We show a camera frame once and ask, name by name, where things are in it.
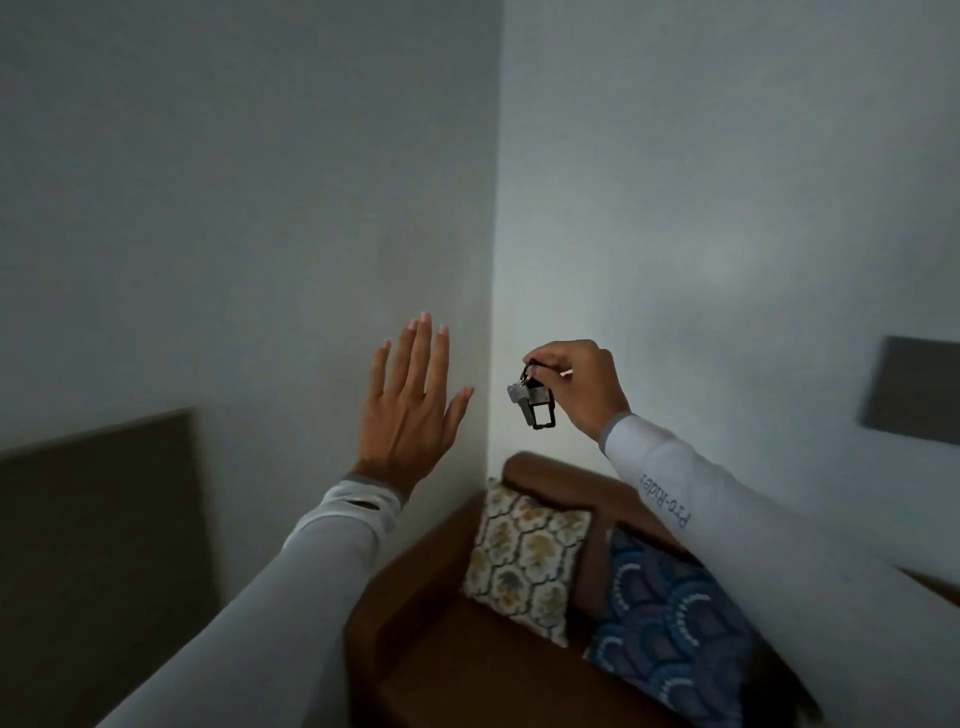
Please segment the small dark wall panel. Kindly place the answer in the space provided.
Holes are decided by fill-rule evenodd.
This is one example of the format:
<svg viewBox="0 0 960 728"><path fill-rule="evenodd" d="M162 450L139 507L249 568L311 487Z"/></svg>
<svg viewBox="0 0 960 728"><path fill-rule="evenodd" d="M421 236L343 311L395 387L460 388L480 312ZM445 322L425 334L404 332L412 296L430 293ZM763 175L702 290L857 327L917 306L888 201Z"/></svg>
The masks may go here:
<svg viewBox="0 0 960 728"><path fill-rule="evenodd" d="M858 424L960 446L960 342L884 337Z"/></svg>

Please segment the person's right forearm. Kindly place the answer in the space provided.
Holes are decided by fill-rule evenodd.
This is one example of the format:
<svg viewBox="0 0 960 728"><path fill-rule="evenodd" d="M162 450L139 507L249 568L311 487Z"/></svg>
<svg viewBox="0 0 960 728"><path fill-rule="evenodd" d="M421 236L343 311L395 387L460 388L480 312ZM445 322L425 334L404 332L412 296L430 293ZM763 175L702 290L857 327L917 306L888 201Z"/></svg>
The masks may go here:
<svg viewBox="0 0 960 728"><path fill-rule="evenodd" d="M599 445L833 728L960 728L960 607L637 415Z"/></svg>

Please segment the bunch of keys with black fob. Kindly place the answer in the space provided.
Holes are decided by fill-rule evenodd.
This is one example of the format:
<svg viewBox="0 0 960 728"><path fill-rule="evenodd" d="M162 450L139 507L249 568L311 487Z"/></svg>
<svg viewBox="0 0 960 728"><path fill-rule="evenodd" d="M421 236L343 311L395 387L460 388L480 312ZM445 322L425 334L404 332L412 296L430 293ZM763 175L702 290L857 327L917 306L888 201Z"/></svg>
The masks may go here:
<svg viewBox="0 0 960 728"><path fill-rule="evenodd" d="M541 363L532 359L524 365L518 381L507 386L510 401L519 407L526 425L534 431L554 429L557 425L554 393L534 376L539 366ZM545 409L546 420L538 419L539 409Z"/></svg>

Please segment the person's left hand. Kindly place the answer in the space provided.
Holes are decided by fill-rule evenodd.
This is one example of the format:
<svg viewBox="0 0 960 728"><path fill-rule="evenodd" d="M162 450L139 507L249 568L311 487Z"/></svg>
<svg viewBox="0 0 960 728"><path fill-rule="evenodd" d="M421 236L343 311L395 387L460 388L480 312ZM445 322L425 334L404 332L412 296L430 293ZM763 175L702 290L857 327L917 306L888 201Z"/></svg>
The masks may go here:
<svg viewBox="0 0 960 728"><path fill-rule="evenodd" d="M424 395L411 394L411 349L417 317L391 340L389 394L369 403L369 381L361 408L356 459L348 474L371 480L407 501L416 486L435 470L454 443L443 443L443 418L450 394L450 330L434 329Z"/></svg>

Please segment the blue patterned cushion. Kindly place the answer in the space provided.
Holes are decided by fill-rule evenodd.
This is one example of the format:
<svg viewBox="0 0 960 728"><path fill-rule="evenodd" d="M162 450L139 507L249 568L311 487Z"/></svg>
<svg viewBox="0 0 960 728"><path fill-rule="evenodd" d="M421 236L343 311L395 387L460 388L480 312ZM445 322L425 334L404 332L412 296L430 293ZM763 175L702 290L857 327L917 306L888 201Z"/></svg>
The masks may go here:
<svg viewBox="0 0 960 728"><path fill-rule="evenodd" d="M701 565L619 528L608 536L606 611L582 657L694 728L745 728L759 637Z"/></svg>

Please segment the person's left forearm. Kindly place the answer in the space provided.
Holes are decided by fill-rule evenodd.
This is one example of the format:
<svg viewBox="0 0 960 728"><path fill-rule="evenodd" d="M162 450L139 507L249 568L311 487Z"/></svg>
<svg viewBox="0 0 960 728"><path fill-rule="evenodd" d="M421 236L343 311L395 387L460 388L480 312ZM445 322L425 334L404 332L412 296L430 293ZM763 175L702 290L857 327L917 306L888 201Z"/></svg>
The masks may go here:
<svg viewBox="0 0 960 728"><path fill-rule="evenodd" d="M350 473L270 563L96 728L303 728L404 504Z"/></svg>

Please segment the person's right hand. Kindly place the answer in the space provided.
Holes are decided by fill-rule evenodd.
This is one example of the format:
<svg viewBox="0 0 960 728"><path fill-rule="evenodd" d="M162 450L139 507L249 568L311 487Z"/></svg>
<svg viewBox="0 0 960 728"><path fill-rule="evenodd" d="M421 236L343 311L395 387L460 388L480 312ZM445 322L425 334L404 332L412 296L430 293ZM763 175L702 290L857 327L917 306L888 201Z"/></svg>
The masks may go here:
<svg viewBox="0 0 960 728"><path fill-rule="evenodd" d="M542 381L577 430L600 443L607 426L632 413L612 353L591 339L554 341L537 347L523 357L547 364L569 361L572 381Z"/></svg>

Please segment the brown sofa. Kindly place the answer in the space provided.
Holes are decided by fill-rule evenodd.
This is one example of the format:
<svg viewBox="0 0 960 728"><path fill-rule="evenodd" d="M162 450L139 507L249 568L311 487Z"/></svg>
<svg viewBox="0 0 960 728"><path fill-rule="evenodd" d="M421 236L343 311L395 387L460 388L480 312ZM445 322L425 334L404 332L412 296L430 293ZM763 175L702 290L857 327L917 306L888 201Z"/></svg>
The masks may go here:
<svg viewBox="0 0 960 728"><path fill-rule="evenodd" d="M568 647L559 647L462 594L486 493L477 495L383 568L354 608L345 629L354 724L694 728L665 705L592 665L583 654L606 611L613 529L708 569L618 476L607 478L522 452L507 460L497 482L549 506L592 514L567 608ZM960 607L960 586L948 588L897 568ZM742 692L745 728L794 728L798 706L805 702L811 703L814 713L822 712L799 677L741 612L758 637Z"/></svg>

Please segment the cream patterned cushion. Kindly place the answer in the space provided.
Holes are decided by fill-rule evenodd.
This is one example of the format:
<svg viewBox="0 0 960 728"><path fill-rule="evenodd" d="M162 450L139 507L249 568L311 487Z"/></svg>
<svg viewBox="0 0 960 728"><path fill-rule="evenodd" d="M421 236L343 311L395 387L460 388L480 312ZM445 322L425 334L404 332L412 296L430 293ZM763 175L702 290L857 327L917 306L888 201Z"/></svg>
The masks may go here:
<svg viewBox="0 0 960 728"><path fill-rule="evenodd" d="M504 483L488 485L460 591L560 648L593 514L560 509Z"/></svg>

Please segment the large dark wall panel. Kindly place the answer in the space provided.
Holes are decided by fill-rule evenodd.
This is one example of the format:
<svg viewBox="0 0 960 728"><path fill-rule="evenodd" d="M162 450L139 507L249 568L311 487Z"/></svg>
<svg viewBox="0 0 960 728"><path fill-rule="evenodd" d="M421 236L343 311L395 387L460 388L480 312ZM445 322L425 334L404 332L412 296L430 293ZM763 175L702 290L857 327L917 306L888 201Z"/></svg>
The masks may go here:
<svg viewBox="0 0 960 728"><path fill-rule="evenodd" d="M219 612L194 420L0 452L0 728L93 728Z"/></svg>

